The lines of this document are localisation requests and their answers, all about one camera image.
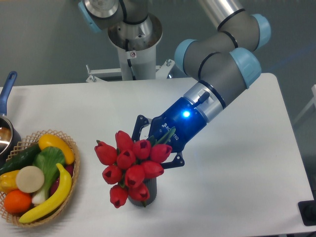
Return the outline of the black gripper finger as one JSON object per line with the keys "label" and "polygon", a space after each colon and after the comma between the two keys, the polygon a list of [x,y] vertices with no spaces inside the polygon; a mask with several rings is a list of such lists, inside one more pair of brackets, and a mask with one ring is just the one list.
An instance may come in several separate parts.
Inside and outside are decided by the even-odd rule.
{"label": "black gripper finger", "polygon": [[152,119],[145,117],[144,115],[138,115],[131,139],[133,141],[139,141],[142,129],[149,126],[152,122]]}
{"label": "black gripper finger", "polygon": [[182,152],[177,153],[173,161],[161,163],[161,166],[163,169],[177,168],[177,167],[182,167],[184,165],[185,165],[185,161],[183,159]]}

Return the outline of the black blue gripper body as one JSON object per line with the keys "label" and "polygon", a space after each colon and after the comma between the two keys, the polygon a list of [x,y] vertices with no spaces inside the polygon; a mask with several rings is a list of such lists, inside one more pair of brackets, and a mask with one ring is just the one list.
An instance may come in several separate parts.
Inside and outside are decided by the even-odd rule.
{"label": "black blue gripper body", "polygon": [[172,147],[173,152],[183,151],[185,145],[206,126],[204,117],[197,110],[200,104],[200,101],[192,104],[181,97],[162,115],[152,119],[149,136],[159,140],[174,127],[175,132],[167,144]]}

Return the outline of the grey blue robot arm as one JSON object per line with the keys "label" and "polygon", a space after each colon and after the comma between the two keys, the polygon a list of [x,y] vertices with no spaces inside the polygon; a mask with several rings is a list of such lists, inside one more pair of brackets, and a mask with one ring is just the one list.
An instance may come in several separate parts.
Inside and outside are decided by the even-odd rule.
{"label": "grey blue robot arm", "polygon": [[[152,143],[172,147],[175,158],[163,163],[164,169],[183,166],[185,145],[260,76],[253,52],[271,37],[268,20],[249,15],[237,0],[202,0],[200,5],[217,34],[204,41],[184,40],[174,54],[177,68],[196,84],[161,116],[139,116],[132,135],[139,140],[141,130],[149,126]],[[79,9],[93,31],[108,31],[123,80],[157,78],[156,45],[162,26],[146,0],[81,0]]]}

